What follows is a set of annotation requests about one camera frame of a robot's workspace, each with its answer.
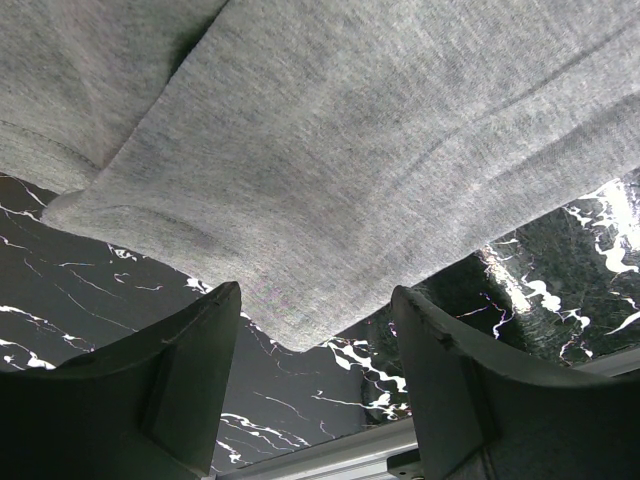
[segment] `black marble surface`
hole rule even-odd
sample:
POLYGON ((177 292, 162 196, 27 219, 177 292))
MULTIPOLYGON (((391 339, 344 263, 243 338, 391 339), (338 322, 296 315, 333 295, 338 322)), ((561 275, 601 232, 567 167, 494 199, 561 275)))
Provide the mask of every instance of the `black marble surface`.
MULTIPOLYGON (((638 179, 640 171, 609 182, 415 288, 462 321, 561 365, 637 345, 638 179)), ((0 175, 0 369, 55 368, 211 289, 135 252, 45 227, 39 214, 54 197, 0 175)), ((250 313, 214 472, 411 414, 388 306, 306 353, 269 339, 250 313)))

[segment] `garment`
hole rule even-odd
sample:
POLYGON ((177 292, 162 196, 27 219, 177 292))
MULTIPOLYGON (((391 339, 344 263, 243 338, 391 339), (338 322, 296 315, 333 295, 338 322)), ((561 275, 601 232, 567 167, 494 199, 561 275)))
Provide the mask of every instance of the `garment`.
POLYGON ((33 101, 7 109, 22 97, 3 91, 0 115, 64 148, 5 125, 22 153, 0 171, 55 163, 74 191, 47 225, 239 281, 244 311, 293 350, 639 163, 638 0, 119 0, 127 14, 104 20, 106 1, 12 1, 3 75, 43 48, 66 63, 27 77, 33 101), (207 24, 202 5, 222 9, 171 76, 156 29, 170 45, 207 24))

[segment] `fabric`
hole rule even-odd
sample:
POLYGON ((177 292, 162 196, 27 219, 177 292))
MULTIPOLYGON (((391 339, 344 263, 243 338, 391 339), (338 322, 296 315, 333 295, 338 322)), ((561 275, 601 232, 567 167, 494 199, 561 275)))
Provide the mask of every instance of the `fabric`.
POLYGON ((54 228, 239 281, 293 350, 639 163, 638 0, 231 0, 173 76, 161 45, 203 24, 197 3, 108 18, 67 0, 91 22, 43 46, 66 15, 11 18, 45 3, 10 3, 3 75, 40 49, 67 63, 12 73, 28 89, 3 90, 0 115, 57 150, 0 129, 22 149, 0 171, 77 190, 45 210, 54 228))

